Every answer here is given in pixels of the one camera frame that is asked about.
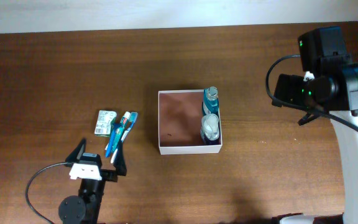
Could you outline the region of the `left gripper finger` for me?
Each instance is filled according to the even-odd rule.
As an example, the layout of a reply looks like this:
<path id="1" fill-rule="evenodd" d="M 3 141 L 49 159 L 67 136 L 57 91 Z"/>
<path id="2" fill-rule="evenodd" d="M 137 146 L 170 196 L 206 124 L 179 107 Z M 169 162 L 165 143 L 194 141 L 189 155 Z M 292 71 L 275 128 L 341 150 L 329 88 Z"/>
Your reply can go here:
<path id="1" fill-rule="evenodd" d="M 86 148 L 86 139 L 83 138 L 80 143 L 75 147 L 75 149 L 68 155 L 65 159 L 65 162 L 74 163 L 80 160 L 80 157 L 85 152 Z"/>
<path id="2" fill-rule="evenodd" d="M 126 176 L 127 167 L 124 160 L 123 143 L 119 141 L 116 150 L 116 158 L 114 160 L 114 167 L 116 168 L 117 175 Z"/>

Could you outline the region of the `blue mouthwash bottle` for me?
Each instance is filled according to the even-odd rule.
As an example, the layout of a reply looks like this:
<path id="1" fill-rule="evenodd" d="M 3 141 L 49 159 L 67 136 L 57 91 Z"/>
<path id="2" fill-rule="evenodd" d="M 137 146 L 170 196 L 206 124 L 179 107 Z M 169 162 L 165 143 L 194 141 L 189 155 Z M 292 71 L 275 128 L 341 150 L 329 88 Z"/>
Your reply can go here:
<path id="1" fill-rule="evenodd" d="M 208 114 L 218 115 L 219 111 L 219 100 L 218 100 L 218 89 L 215 86 L 204 89 L 203 91 L 203 103 L 202 112 L 203 116 Z"/>

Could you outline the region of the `clear pump soap bottle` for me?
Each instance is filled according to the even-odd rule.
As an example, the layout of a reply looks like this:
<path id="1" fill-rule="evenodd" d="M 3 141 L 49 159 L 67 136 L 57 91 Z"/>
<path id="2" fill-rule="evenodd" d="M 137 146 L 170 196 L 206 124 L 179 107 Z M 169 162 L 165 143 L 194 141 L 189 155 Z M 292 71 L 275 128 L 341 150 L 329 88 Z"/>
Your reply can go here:
<path id="1" fill-rule="evenodd" d="M 206 145 L 219 144 L 219 117 L 216 114 L 207 114 L 202 117 L 200 135 Z"/>

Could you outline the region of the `blue disposable razor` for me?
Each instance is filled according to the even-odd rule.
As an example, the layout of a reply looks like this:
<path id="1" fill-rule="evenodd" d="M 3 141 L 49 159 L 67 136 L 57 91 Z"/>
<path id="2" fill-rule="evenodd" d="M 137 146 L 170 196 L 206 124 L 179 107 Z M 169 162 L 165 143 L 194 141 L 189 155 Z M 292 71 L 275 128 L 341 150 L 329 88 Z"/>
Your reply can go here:
<path id="1" fill-rule="evenodd" d="M 109 143 L 106 146 L 105 157 L 110 157 L 111 155 L 114 154 L 114 152 L 117 149 L 117 145 L 122 138 L 123 132 L 124 132 L 123 125 L 121 124 L 113 125 L 112 132 L 109 138 Z"/>

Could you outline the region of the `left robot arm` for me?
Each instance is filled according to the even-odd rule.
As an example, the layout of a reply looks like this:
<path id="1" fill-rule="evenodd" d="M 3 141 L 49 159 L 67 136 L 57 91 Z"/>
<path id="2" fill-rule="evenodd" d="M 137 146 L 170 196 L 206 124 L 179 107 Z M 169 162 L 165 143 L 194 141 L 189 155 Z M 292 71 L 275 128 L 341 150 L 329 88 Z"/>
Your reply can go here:
<path id="1" fill-rule="evenodd" d="M 81 184 L 78 194 L 63 199 L 58 208 L 63 223 L 97 223 L 106 182 L 117 182 L 119 176 L 127 174 L 122 142 L 117 145 L 114 170 L 103 169 L 101 156 L 85 149 L 86 139 L 82 139 L 65 159 L 70 178 L 81 179 Z"/>

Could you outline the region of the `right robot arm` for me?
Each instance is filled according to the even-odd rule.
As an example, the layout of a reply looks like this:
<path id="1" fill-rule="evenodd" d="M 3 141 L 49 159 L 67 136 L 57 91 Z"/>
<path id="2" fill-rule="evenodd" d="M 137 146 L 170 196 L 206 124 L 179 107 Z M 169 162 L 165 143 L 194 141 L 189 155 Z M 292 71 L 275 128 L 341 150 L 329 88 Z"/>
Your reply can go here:
<path id="1" fill-rule="evenodd" d="M 341 28 L 322 27 L 298 38 L 304 76 L 281 74 L 272 105 L 304 111 L 298 124 L 324 117 L 336 133 L 345 190 L 339 215 L 289 213 L 272 223 L 358 223 L 358 62 L 347 51 Z"/>

